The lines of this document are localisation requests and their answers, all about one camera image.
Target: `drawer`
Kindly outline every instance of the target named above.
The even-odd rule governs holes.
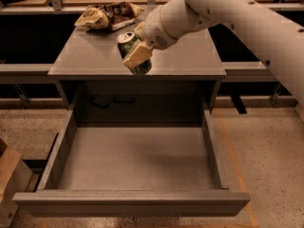
[[[37,217],[235,216],[206,101],[195,81],[80,82],[38,189]]]

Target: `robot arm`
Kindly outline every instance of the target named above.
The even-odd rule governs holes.
[[[304,105],[304,28],[254,0],[171,0],[148,14],[141,37],[151,50],[166,49],[216,23],[231,30]]]

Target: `tiled floor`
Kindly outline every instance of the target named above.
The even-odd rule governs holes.
[[[213,121],[230,188],[248,190],[252,211],[245,208],[236,218],[34,218],[19,209],[11,227],[250,224],[256,219],[259,227],[304,228],[304,123],[293,108],[247,110],[239,115],[233,108],[216,108]],[[44,159],[66,113],[56,107],[2,107],[0,138],[24,159]]]

